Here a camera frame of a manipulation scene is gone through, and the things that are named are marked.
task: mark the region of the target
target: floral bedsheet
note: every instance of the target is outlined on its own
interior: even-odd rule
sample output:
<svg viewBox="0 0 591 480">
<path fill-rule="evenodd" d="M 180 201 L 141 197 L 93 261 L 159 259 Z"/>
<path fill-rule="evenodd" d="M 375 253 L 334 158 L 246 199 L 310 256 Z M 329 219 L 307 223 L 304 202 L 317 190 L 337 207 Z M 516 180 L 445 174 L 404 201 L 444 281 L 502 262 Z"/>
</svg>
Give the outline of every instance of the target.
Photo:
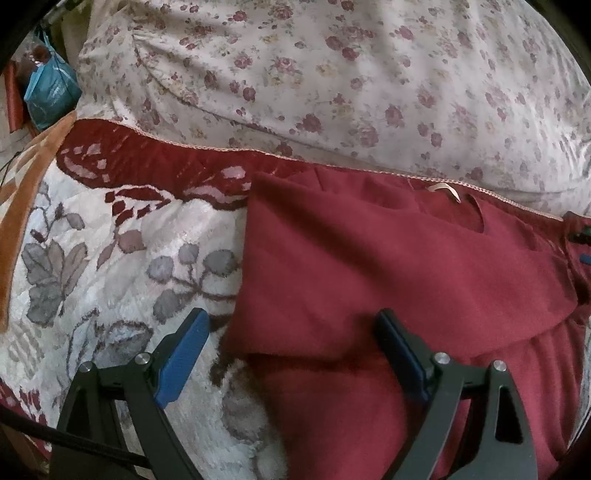
<svg viewBox="0 0 591 480">
<path fill-rule="evenodd" d="M 241 282 L 250 175 L 302 163 L 244 149 L 588 210 L 589 83 L 524 0 L 131 1 L 88 39 L 79 80 L 90 120 L 34 199 L 0 400 L 55 425 L 81 362 L 150 351 L 202 306 L 214 331 L 167 415 L 207 478 L 287 475 L 248 370 L 217 347 Z M 589 375 L 586 364 L 580 417 Z"/>
<path fill-rule="evenodd" d="M 589 209 L 589 82 L 525 0 L 119 5 L 81 52 L 79 118 Z"/>
</svg>

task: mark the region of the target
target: red cloth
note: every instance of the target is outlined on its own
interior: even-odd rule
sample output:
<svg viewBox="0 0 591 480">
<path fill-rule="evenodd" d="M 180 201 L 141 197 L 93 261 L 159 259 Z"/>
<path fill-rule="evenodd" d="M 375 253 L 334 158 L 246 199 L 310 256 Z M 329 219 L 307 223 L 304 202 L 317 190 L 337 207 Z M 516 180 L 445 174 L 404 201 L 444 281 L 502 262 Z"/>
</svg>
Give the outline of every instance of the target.
<svg viewBox="0 0 591 480">
<path fill-rule="evenodd" d="M 17 83 L 17 64 L 10 60 L 2 72 L 7 98 L 7 117 L 10 133 L 19 130 L 24 125 L 25 108 Z"/>
<path fill-rule="evenodd" d="M 406 438 L 400 387 L 371 335 L 383 307 L 434 351 L 507 362 L 540 479 L 566 451 L 589 316 L 589 267 L 578 256 L 589 248 L 565 234 L 582 220 L 463 187 L 457 204 L 424 187 L 325 167 L 253 180 L 225 347 L 267 392 L 291 480 L 380 480 Z M 461 424 L 436 475 L 449 468 Z"/>
</svg>

